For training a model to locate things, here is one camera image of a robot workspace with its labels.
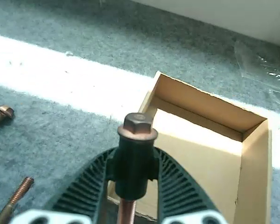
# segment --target white plastic part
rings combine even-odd
[[[205,210],[178,216],[167,217],[162,224],[227,224],[224,217],[217,211]]]
[[[44,222],[45,224],[92,224],[88,216],[35,209],[17,215],[11,220],[10,224],[33,224],[39,218],[47,219],[47,222]]]

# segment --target cardboard box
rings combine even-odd
[[[157,72],[139,110],[154,117],[155,146],[204,188],[230,224],[269,224],[271,131],[268,119]],[[118,203],[114,184],[109,199]],[[136,211],[157,218],[157,181]]]

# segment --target metal hole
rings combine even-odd
[[[181,223],[180,221],[173,221],[170,224],[183,224],[183,223]]]
[[[46,217],[39,217],[30,222],[30,224],[47,224],[49,222],[48,218]]]
[[[205,217],[203,224],[220,224],[220,222],[214,217]]]
[[[78,221],[74,221],[74,222],[70,222],[70,223],[68,223],[68,224],[83,224],[83,223],[78,222]]]

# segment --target hex head bolt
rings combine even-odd
[[[7,224],[9,222],[10,217],[14,211],[14,206],[26,194],[33,182],[34,179],[31,177],[24,178],[18,189],[14,192],[8,203],[0,212],[0,224]]]
[[[118,133],[125,138],[136,141],[152,141],[158,132],[152,128],[153,119],[143,113],[129,113],[124,124],[119,126]],[[117,224],[133,224],[136,201],[120,199]]]
[[[152,128],[153,119],[143,113],[129,113],[124,124],[119,126],[118,133],[132,140],[155,140],[158,133]]]
[[[14,110],[10,108],[7,105],[2,105],[0,106],[0,123],[5,119],[5,118],[10,118],[12,119],[14,115]]]

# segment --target white wall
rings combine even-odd
[[[133,0],[280,45],[280,0]]]

